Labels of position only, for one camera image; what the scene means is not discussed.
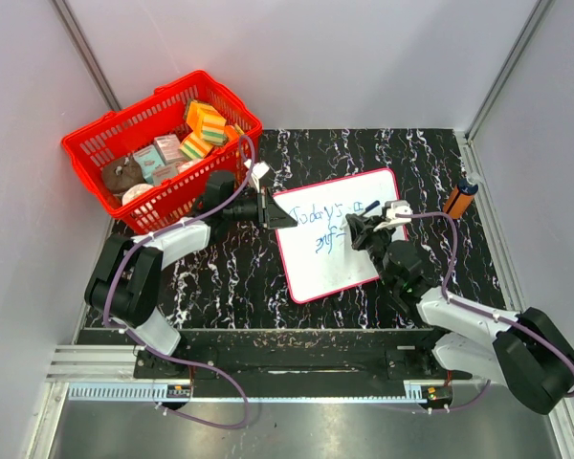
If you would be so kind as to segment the pink framed whiteboard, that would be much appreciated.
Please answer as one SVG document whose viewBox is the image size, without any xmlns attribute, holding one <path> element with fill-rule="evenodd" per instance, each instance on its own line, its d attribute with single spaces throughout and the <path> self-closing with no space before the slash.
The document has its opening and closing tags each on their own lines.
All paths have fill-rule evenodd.
<svg viewBox="0 0 574 459">
<path fill-rule="evenodd" d="M 291 298 L 303 304 L 376 280 L 367 253 L 351 248 L 345 215 L 399 198 L 388 167 L 277 193 L 278 205 L 298 221 L 276 232 Z"/>
</svg>

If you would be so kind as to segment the blue capped whiteboard marker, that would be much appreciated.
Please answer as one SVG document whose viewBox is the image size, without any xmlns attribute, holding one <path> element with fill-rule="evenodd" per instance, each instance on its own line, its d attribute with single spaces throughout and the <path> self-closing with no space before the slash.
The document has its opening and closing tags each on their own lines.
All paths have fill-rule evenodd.
<svg viewBox="0 0 574 459">
<path fill-rule="evenodd" d="M 368 206 L 366 206 L 361 211 L 359 211 L 358 215 L 364 216 L 367 213 L 369 213 L 371 210 L 373 210 L 374 208 L 378 207 L 379 205 L 380 205 L 380 202 L 378 200 L 376 200 L 376 201 L 372 202 L 371 204 L 369 204 Z"/>
</svg>

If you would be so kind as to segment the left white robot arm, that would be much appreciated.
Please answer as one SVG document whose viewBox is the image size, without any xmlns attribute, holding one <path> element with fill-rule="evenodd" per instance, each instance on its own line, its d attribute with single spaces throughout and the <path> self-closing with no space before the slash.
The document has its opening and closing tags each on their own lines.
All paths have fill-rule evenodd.
<svg viewBox="0 0 574 459">
<path fill-rule="evenodd" d="M 110 236 L 84 293 L 87 305 L 158 353 L 155 367 L 178 378 L 188 367 L 181 336 L 158 307 L 162 271 L 177 260 L 218 242 L 233 222 L 250 221 L 266 230 L 294 228 L 297 220 L 268 189 L 235 186 L 227 170 L 211 173 L 191 212 L 170 227 L 139 237 Z"/>
</svg>

